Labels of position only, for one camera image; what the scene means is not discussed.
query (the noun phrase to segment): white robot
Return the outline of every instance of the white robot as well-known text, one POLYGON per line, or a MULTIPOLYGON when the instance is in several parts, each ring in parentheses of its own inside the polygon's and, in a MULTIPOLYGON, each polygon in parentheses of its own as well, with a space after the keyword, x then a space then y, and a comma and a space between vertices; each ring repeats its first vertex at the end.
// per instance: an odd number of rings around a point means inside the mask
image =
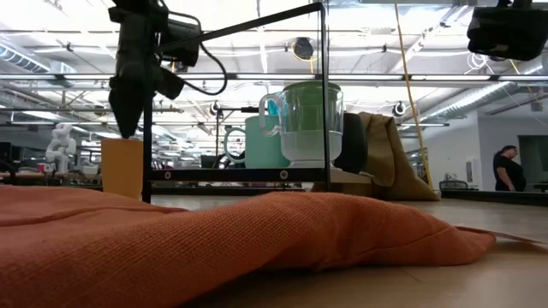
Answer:
POLYGON ((66 173, 69 169, 69 154, 76 153, 76 140, 70 138, 72 125, 59 123, 51 132, 53 139, 45 150, 45 160, 49 165, 57 161, 57 173, 66 173))

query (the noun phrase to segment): person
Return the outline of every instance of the person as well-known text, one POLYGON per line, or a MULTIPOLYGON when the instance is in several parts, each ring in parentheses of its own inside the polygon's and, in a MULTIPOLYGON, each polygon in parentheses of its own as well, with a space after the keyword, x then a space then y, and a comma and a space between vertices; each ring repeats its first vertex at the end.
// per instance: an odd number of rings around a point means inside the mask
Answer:
POLYGON ((523 176, 523 168, 512 159, 517 156, 515 145, 506 145, 493 158, 493 172, 497 184, 495 190, 499 192, 523 192, 527 184, 523 176))

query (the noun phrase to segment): black shirt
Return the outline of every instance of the black shirt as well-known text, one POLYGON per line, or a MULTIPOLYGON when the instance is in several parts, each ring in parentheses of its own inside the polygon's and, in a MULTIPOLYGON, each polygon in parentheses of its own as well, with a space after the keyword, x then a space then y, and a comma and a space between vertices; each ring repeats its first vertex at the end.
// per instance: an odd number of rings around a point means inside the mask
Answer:
POLYGON ((517 192, 523 192, 523 190, 525 190, 527 182, 523 176, 523 168, 504 155, 499 155, 493 159, 493 172, 495 173, 495 179, 497 179, 495 190, 509 191, 508 186, 504 184, 503 180, 498 176, 497 168, 506 169, 506 174, 508 174, 508 177, 512 181, 517 192))

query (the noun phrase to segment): wooden floor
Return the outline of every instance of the wooden floor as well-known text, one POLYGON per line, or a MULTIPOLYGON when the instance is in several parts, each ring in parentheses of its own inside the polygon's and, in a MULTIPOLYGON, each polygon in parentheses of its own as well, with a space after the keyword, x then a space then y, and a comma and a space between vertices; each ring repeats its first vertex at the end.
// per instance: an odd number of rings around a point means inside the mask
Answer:
MULTIPOLYGON (((156 196, 154 204, 213 209, 241 197, 156 196)), ((446 199, 410 203, 446 222, 548 242, 548 208, 446 199)), ((252 274, 189 307, 548 307, 548 246, 499 240, 475 264, 252 274)))

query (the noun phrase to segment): orange towel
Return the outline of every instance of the orange towel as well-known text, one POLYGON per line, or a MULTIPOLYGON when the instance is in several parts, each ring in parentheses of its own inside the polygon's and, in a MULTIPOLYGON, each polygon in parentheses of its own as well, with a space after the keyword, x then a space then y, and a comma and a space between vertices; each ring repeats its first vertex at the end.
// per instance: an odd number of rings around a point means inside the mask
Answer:
POLYGON ((494 242, 411 207, 335 193, 184 211, 0 187, 0 306, 170 307, 257 269, 469 264, 494 242))

